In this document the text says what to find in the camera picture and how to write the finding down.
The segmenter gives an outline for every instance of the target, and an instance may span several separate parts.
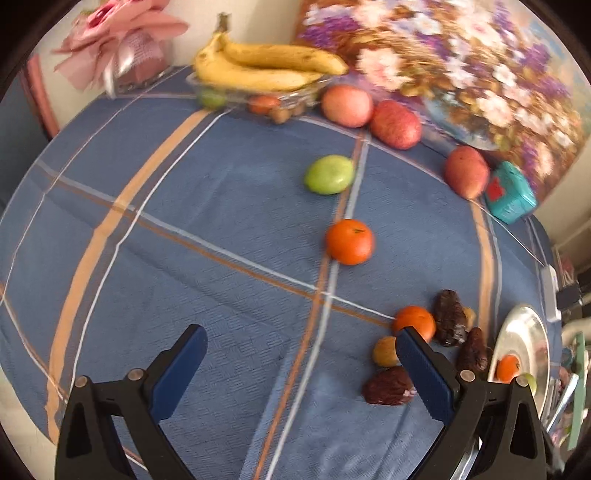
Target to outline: red label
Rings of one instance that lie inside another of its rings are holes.
[[[496,202],[505,194],[505,189],[501,185],[499,177],[494,177],[486,189],[486,195],[491,202]]]

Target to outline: banana bunch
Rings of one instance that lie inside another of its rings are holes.
[[[228,16],[195,56],[193,68],[202,82],[254,92],[292,92],[324,74],[342,75],[348,68],[324,50],[293,45],[246,45],[228,36]]]

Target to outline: painting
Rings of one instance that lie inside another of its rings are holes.
[[[509,160],[538,204],[591,132],[591,86],[518,0],[304,0],[295,42],[340,55],[342,79],[441,135]]]

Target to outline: red apple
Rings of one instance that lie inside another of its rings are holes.
[[[421,140],[421,121],[394,100],[384,100],[378,104],[370,129],[386,145],[400,150],[414,147]]]
[[[467,200],[482,195],[490,174],[485,159],[472,147],[457,147],[445,162],[445,181],[454,192]]]
[[[324,116],[343,127],[364,126],[371,119],[373,111],[371,95],[351,85],[335,85],[322,97]]]

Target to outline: turquoise container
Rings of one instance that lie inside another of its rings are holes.
[[[538,205],[530,184],[508,161],[501,163],[492,174],[484,196],[491,213],[505,223],[515,222]]]

